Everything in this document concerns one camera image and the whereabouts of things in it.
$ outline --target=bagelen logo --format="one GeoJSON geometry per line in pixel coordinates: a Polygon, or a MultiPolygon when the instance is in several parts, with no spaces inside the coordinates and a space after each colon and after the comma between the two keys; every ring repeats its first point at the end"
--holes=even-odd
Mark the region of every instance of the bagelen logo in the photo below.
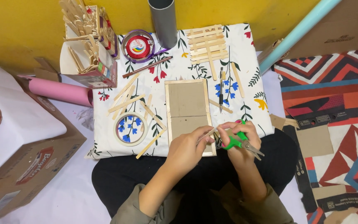
{"type": "Polygon", "coordinates": [[[335,42],[342,42],[342,41],[350,41],[353,40],[354,37],[349,37],[349,35],[343,35],[338,39],[329,39],[324,43],[335,43],[335,42]]]}
{"type": "Polygon", "coordinates": [[[26,170],[26,172],[23,173],[23,175],[20,176],[19,179],[17,179],[16,185],[25,184],[35,175],[37,175],[37,173],[39,173],[39,171],[41,171],[42,168],[48,163],[50,157],[53,154],[53,151],[53,147],[48,147],[40,150],[37,153],[37,157],[31,164],[31,166],[26,170]]]}

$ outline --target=floral tablecloth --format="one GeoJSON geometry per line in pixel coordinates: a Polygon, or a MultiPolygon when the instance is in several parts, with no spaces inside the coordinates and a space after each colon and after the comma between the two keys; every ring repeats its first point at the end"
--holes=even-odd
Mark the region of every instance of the floral tablecloth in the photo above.
{"type": "MultiPolygon", "coordinates": [[[[223,111],[210,104],[212,125],[217,126],[226,121],[235,121],[237,119],[252,120],[260,137],[274,133],[269,118],[266,96],[263,90],[261,73],[256,59],[256,52],[253,46],[251,28],[247,23],[223,26],[223,34],[226,40],[226,50],[229,57],[226,59],[215,60],[214,65],[216,73],[223,67],[226,71],[226,80],[224,81],[224,106],[233,111],[232,114],[223,111]],[[243,89],[245,98],[242,98],[239,92],[238,82],[231,69],[231,62],[235,63],[243,89]]],[[[150,61],[140,64],[134,64],[124,58],[121,52],[121,59],[118,62],[118,87],[115,89],[96,89],[93,90],[94,106],[94,126],[95,126],[95,143],[94,147],[85,155],[85,158],[101,159],[119,155],[138,154],[151,140],[158,135],[162,127],[148,116],[148,132],[146,138],[136,146],[124,146],[114,137],[116,127],[115,120],[112,119],[114,113],[106,116],[107,110],[114,103],[114,97],[131,79],[122,78],[123,74],[144,67],[147,64],[159,61],[165,57],[173,56],[173,59],[156,67],[147,69],[140,73],[140,76],[133,82],[136,88],[132,97],[146,94],[141,100],[147,102],[149,94],[152,94],[150,109],[155,112],[156,116],[167,126],[167,111],[164,81],[179,79],[207,79],[209,98],[218,102],[220,91],[219,80],[213,80],[208,62],[192,65],[190,62],[190,47],[188,45],[185,30],[177,32],[177,46],[154,56],[150,61]]],[[[161,50],[155,33],[152,34],[156,41],[156,51],[161,50]]],[[[128,111],[144,115],[144,109],[136,101],[129,104],[128,111]]],[[[133,117],[127,117],[119,121],[118,133],[120,137],[131,142],[138,138],[142,122],[133,117]]],[[[215,135],[216,144],[220,146],[221,140],[215,135]]],[[[151,145],[144,155],[150,156],[167,156],[168,154],[168,131],[164,132],[158,140],[151,145]]]]}

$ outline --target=hand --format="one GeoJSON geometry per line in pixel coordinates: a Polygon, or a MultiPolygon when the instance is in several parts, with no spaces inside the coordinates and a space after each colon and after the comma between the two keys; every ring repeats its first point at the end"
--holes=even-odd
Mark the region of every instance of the hand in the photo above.
{"type": "MultiPolygon", "coordinates": [[[[261,149],[261,139],[256,132],[256,128],[251,121],[247,121],[246,124],[238,124],[235,122],[226,122],[218,126],[218,131],[220,134],[220,138],[224,145],[229,145],[230,138],[227,135],[225,129],[231,128],[231,132],[233,134],[242,131],[246,134],[246,137],[249,140],[249,143],[255,147],[257,150],[261,149]]],[[[255,156],[248,150],[243,148],[238,148],[237,146],[229,149],[227,151],[229,159],[233,164],[234,168],[242,169],[242,167],[246,166],[249,163],[253,163],[255,156]]]]}
{"type": "Polygon", "coordinates": [[[171,170],[173,174],[178,175],[179,178],[182,178],[190,172],[201,160],[206,144],[215,141],[211,137],[206,136],[196,145],[197,140],[212,129],[213,127],[211,126],[199,127],[192,133],[182,134],[174,139],[169,147],[164,166],[168,167],[169,170],[171,170]]]}

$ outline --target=green scissors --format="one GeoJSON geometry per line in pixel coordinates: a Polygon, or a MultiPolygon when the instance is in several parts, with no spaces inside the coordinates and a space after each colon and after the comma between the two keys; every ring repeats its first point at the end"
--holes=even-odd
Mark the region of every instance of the green scissors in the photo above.
{"type": "MultiPolygon", "coordinates": [[[[236,120],[236,123],[242,123],[242,124],[246,124],[245,121],[243,120],[236,120]]],[[[237,136],[242,140],[242,141],[238,141],[235,138],[233,138],[232,136],[229,136],[230,138],[230,142],[228,146],[225,146],[222,143],[222,147],[226,150],[231,149],[234,146],[238,146],[240,148],[244,148],[246,150],[249,150],[258,160],[261,160],[261,158],[259,157],[259,155],[261,156],[265,156],[263,153],[261,153],[259,150],[257,150],[255,147],[253,147],[250,143],[248,138],[246,137],[246,135],[244,134],[244,132],[239,131],[237,133],[237,136]]]]}

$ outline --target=person's left hand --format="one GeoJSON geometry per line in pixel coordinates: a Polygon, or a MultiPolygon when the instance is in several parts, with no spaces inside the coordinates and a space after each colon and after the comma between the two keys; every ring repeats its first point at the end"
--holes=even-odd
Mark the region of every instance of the person's left hand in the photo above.
{"type": "Polygon", "coordinates": [[[196,145],[197,140],[213,128],[214,127],[211,126],[202,126],[192,133],[182,134],[174,139],[169,147],[164,166],[168,168],[172,174],[178,175],[179,178],[182,178],[190,172],[201,160],[206,144],[215,141],[211,137],[206,136],[196,145]]]}

